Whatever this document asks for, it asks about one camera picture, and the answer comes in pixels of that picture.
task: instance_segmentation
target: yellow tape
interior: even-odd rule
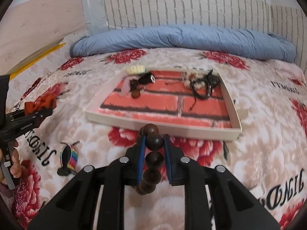
[[[44,53],[42,53],[42,55],[40,55],[39,57],[35,58],[33,61],[31,61],[30,63],[26,64],[25,66],[21,67],[20,69],[18,69],[16,72],[12,73],[10,75],[10,80],[14,79],[18,74],[22,73],[24,70],[27,70],[29,67],[33,66],[36,62],[38,62],[39,60],[41,60],[42,58],[46,57],[48,54],[60,49],[61,47],[63,47],[66,43],[62,43],[59,44],[56,47],[53,47],[47,51],[45,51]]]

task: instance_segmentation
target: red flower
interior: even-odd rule
[[[28,224],[40,209],[40,175],[30,160],[22,161],[21,165],[25,169],[23,170],[19,186],[14,190],[15,199],[12,206],[12,213],[19,219],[21,226],[27,229]]]
[[[45,91],[42,95],[40,95],[35,101],[34,103],[39,103],[40,98],[50,95],[50,94],[54,94],[56,97],[58,97],[59,95],[61,95],[65,89],[65,87],[67,86],[68,83],[56,83],[54,84],[54,86],[48,88],[47,91]]]
[[[63,65],[59,67],[60,70],[65,71],[68,68],[71,68],[77,64],[80,64],[84,59],[81,57],[71,58],[68,61],[66,61]]]
[[[300,211],[304,204],[304,199],[302,199],[298,204],[293,207],[288,207],[286,213],[284,213],[280,219],[279,226],[280,230],[284,230],[289,223],[294,219],[296,214]]]
[[[303,85],[303,82],[298,80],[298,79],[289,79],[291,80],[294,84],[298,85],[298,86],[302,86]]]
[[[248,66],[246,66],[246,63],[244,60],[240,59],[239,57],[230,55],[228,53],[209,51],[209,52],[203,52],[201,53],[201,55],[203,55],[207,59],[214,60],[220,64],[229,64],[241,70],[248,70],[249,68]]]
[[[106,63],[114,61],[116,64],[130,63],[131,60],[138,60],[146,52],[141,49],[125,50],[116,54],[111,54],[106,58]]]
[[[295,99],[290,99],[292,102],[292,108],[295,110],[299,120],[300,125],[304,128],[305,135],[307,137],[307,108],[303,103]]]
[[[109,132],[109,141],[115,146],[131,147],[136,142],[137,131],[124,130],[113,127]],[[185,156],[196,160],[202,166],[210,166],[214,156],[223,149],[223,142],[210,140],[195,140],[170,136],[170,141],[174,146],[182,149]],[[160,170],[162,177],[166,178],[166,168]]]
[[[23,100],[25,97],[27,97],[27,96],[29,95],[29,93],[30,93],[31,91],[33,91],[35,87],[38,86],[38,84],[39,84],[39,82],[40,82],[41,80],[42,80],[42,78],[38,78],[38,79],[33,83],[33,85],[23,94],[21,100]]]

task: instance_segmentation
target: floral blanket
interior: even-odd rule
[[[45,93],[57,108],[38,129],[18,139],[27,172],[16,188],[13,214],[29,222],[73,177],[57,175],[60,142],[75,146],[77,171],[106,166],[135,143],[137,132],[90,122],[84,108],[110,77],[126,64],[183,69],[215,69],[223,77],[242,123],[233,142],[171,137],[199,164],[225,165],[284,229],[307,197],[307,86],[279,76],[265,62],[218,52],[181,48],[127,50],[112,55],[73,58],[33,84],[15,108]],[[152,194],[125,190],[125,229],[184,229],[184,188],[171,187],[165,171]]]

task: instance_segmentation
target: human hand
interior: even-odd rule
[[[14,141],[14,147],[18,147],[18,142],[16,140]],[[2,160],[2,158],[3,158],[3,154],[2,154],[2,151],[0,150],[0,160]],[[19,153],[16,149],[14,149],[11,158],[12,158],[13,166],[11,167],[10,172],[15,178],[20,178],[22,174],[22,169],[21,169],[21,165],[19,161]],[[7,185],[7,181],[1,169],[0,169],[0,183]]]

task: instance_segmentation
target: silver screw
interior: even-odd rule
[[[84,167],[84,171],[85,171],[86,173],[92,172],[93,169],[94,169],[94,168],[93,168],[92,165],[86,165],[86,166]]]
[[[180,161],[182,163],[188,163],[188,162],[190,162],[190,158],[188,158],[187,156],[183,156],[182,158],[180,158]]]
[[[119,159],[119,161],[120,161],[121,163],[127,163],[127,162],[129,162],[129,158],[126,157],[126,156],[122,156],[122,157]]]
[[[219,172],[221,172],[221,173],[223,173],[223,172],[225,172],[226,168],[225,168],[223,165],[218,165],[218,166],[216,167],[216,170],[219,171]]]

